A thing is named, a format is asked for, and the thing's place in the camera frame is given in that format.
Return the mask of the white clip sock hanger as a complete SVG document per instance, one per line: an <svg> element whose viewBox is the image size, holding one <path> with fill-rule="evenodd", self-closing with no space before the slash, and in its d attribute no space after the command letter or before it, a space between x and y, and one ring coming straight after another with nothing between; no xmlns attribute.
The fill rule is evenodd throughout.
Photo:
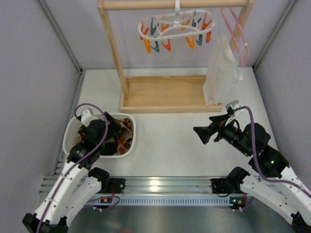
<svg viewBox="0 0 311 233"><path fill-rule="evenodd" d="M174 39L185 39L191 50L211 41L215 15L202 9L181 11L180 1L175 3L174 13L146 17L138 24L140 40L148 54L159 53L161 47L171 51Z"/></svg>

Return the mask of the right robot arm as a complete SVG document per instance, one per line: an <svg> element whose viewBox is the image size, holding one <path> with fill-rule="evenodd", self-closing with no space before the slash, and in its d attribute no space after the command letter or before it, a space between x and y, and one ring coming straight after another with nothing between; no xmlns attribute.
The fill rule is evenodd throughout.
<svg viewBox="0 0 311 233"><path fill-rule="evenodd" d="M258 123L250 122L244 130L229 114L211 116L211 124L194 127L203 144L213 135L214 142L225 140L251 159L248 165L257 173L251 175L235 167L224 179L213 179L213 193L247 194L270 207L290 224L296 233L311 231L311 192L295 174L286 158L269 146L271 136Z"/></svg>

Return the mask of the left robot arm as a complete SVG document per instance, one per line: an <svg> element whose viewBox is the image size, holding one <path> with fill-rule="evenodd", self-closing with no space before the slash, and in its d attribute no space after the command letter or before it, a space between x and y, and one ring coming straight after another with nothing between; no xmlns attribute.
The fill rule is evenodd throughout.
<svg viewBox="0 0 311 233"><path fill-rule="evenodd" d="M109 186L109 173L93 167L106 141L121 127L108 112L102 117L85 109L79 117L84 139L70 150L61 175L40 206L22 223L30 233L66 233L75 216L99 191Z"/></svg>

